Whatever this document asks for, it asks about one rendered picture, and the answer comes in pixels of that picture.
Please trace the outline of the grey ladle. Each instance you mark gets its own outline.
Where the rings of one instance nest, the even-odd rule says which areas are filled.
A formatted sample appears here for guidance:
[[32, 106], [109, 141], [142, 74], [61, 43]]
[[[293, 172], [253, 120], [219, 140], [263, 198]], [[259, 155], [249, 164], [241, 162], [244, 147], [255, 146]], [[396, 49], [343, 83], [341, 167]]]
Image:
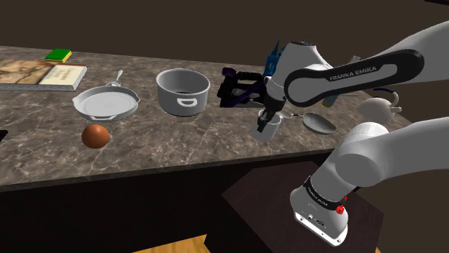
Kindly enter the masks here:
[[294, 116], [302, 118], [303, 125], [317, 134], [333, 134], [337, 127], [319, 114], [307, 112], [303, 114], [293, 114], [287, 110], [281, 110], [278, 115], [283, 119], [292, 119]]

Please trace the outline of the grey cooking pot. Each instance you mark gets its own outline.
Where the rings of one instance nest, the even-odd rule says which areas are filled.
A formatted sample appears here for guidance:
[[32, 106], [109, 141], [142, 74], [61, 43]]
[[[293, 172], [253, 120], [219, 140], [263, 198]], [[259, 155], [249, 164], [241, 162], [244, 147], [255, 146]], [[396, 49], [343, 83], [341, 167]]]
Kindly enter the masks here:
[[159, 73], [156, 83], [158, 103], [165, 112], [174, 116], [194, 116], [205, 109], [211, 85], [205, 75], [175, 68]]

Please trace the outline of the brown egg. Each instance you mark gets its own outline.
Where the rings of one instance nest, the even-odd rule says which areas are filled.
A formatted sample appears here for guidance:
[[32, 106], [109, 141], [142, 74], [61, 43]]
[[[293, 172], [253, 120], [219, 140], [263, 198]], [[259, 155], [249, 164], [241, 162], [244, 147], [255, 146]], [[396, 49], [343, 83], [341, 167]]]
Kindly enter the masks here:
[[91, 124], [83, 130], [81, 140], [85, 146], [98, 149], [104, 147], [109, 142], [110, 137], [105, 127], [99, 124]]

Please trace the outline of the white teapot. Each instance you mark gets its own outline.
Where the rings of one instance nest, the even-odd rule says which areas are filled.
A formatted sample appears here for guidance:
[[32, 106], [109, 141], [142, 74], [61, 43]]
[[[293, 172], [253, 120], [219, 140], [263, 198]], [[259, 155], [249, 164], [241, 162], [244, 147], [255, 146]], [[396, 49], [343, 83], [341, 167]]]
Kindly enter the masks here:
[[378, 124], [388, 124], [396, 114], [402, 111], [399, 102], [399, 95], [392, 92], [394, 101], [391, 103], [385, 98], [375, 97], [368, 98], [363, 101], [357, 108], [359, 114], [363, 116], [366, 121], [375, 122]]

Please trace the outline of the white frying pan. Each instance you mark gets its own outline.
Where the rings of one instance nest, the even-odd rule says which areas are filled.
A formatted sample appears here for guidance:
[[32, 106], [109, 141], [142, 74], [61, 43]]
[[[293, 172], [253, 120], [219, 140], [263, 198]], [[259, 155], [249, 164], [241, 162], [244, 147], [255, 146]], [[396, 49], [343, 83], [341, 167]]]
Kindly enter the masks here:
[[90, 88], [72, 99], [76, 111], [85, 119], [111, 122], [125, 119], [136, 112], [140, 98], [122, 86]]

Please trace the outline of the small silver spoon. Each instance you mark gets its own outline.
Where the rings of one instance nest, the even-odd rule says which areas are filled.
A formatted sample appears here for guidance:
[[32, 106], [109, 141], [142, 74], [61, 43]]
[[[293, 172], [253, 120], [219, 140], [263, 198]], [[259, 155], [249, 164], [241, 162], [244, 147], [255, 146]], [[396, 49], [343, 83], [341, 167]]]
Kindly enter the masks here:
[[120, 87], [122, 85], [120, 77], [123, 74], [123, 70], [119, 70], [117, 73], [117, 77], [115, 80], [113, 80], [112, 82], [107, 83], [107, 86], [118, 86]]

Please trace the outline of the white mug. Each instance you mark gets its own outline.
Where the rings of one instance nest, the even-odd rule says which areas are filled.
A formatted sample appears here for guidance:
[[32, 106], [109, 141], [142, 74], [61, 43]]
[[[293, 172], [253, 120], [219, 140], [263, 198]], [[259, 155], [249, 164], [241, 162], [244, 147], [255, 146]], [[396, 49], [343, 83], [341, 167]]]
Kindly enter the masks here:
[[279, 126], [281, 125], [282, 117], [278, 115], [278, 113], [274, 114], [273, 118], [266, 124], [265, 128], [262, 132], [257, 130], [258, 121], [252, 125], [251, 133], [254, 139], [260, 142], [270, 142], [275, 133], [277, 132]]

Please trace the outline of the dark robot stand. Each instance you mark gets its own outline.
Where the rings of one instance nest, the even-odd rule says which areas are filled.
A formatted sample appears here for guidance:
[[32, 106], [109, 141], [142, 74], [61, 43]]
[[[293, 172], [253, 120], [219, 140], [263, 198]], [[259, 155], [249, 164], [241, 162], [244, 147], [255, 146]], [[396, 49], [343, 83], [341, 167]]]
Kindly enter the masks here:
[[313, 162], [251, 170], [222, 194], [205, 245], [210, 253], [377, 253], [383, 213], [348, 196], [348, 235], [332, 247], [294, 218], [289, 196], [317, 170]]

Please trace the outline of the book with pale cover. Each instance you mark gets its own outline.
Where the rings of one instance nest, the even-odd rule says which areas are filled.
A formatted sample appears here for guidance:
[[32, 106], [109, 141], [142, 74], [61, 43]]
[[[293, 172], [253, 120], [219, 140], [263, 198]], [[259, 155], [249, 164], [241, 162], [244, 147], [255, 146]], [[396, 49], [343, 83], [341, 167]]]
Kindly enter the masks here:
[[0, 60], [0, 90], [74, 92], [87, 70], [83, 64]]

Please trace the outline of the green and yellow sponge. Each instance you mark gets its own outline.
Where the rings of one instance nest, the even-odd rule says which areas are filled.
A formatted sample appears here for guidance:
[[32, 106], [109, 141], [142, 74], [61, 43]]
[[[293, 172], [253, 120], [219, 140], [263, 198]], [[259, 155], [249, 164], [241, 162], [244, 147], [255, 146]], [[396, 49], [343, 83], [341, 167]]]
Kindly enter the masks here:
[[45, 57], [45, 60], [52, 63], [64, 63], [71, 55], [72, 51], [69, 49], [55, 48]]

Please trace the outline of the blue spiky object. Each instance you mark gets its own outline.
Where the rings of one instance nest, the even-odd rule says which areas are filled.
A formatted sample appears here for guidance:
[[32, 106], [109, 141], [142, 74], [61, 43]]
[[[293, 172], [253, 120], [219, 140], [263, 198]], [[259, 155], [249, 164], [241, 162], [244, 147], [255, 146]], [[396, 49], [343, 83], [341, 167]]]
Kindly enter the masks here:
[[284, 49], [285, 47], [279, 48], [279, 41], [278, 41], [271, 54], [267, 57], [263, 76], [272, 76], [275, 73], [277, 63]]

